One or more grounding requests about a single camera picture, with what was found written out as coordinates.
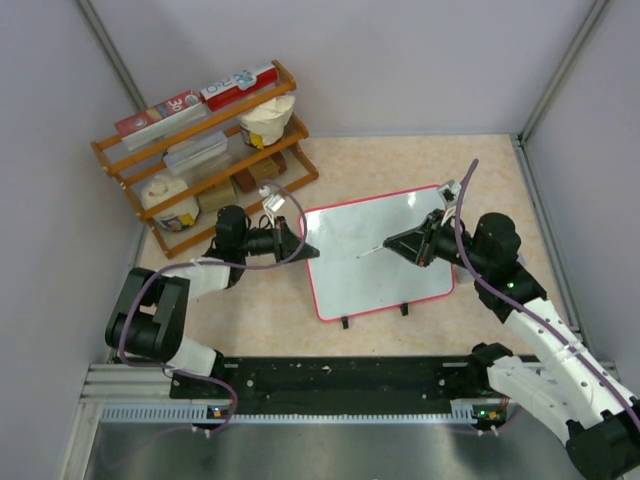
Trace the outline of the white black marker pen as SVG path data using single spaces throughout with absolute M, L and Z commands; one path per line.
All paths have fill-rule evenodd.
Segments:
M 382 249 L 384 249 L 384 248 L 385 248 L 385 247 L 384 247 L 384 245 L 376 246 L 376 247 L 374 247 L 374 248 L 371 248 L 371 249 L 369 249 L 369 250 L 367 250 L 367 251 L 365 251 L 365 252 L 363 252 L 363 253 L 361 253 L 361 254 L 357 255 L 357 256 L 356 256 L 356 259 L 364 258 L 364 257 L 369 256 L 369 255 L 371 255 L 371 254 L 373 254 L 373 253 L 376 253 L 376 252 L 378 252 L 378 251 L 380 251 L 380 250 L 382 250 Z

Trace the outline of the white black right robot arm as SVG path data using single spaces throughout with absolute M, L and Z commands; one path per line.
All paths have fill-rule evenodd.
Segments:
M 638 395 L 607 373 L 521 264 L 521 239 L 508 216 L 485 214 L 468 233 L 462 221 L 436 209 L 382 245 L 419 267 L 442 259 L 464 268 L 481 303 L 543 367 L 537 374 L 503 345 L 478 344 L 467 358 L 474 393 L 514 400 L 555 435 L 586 479 L 617 479 L 638 468 Z

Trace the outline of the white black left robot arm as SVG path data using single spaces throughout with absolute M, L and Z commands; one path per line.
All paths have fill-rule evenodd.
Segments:
M 188 303 L 206 294 L 234 286 L 242 277 L 246 259 L 272 255 L 314 259 L 320 251 L 289 228 L 283 216 L 272 224 L 253 227 L 244 210 L 231 205 L 217 213 L 215 237 L 203 257 L 176 264 L 157 275 L 136 267 L 126 277 L 105 329 L 106 344 L 138 362 L 161 363 L 192 374 L 192 384 L 205 396 L 226 387 L 222 354 L 184 333 Z

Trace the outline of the pink framed whiteboard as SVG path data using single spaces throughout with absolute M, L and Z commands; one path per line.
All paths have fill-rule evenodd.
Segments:
M 317 317 L 338 321 L 452 293 L 454 270 L 444 260 L 421 268 L 387 249 L 356 259 L 443 206 L 428 185 L 305 211 L 299 227 L 320 251 L 307 262 Z

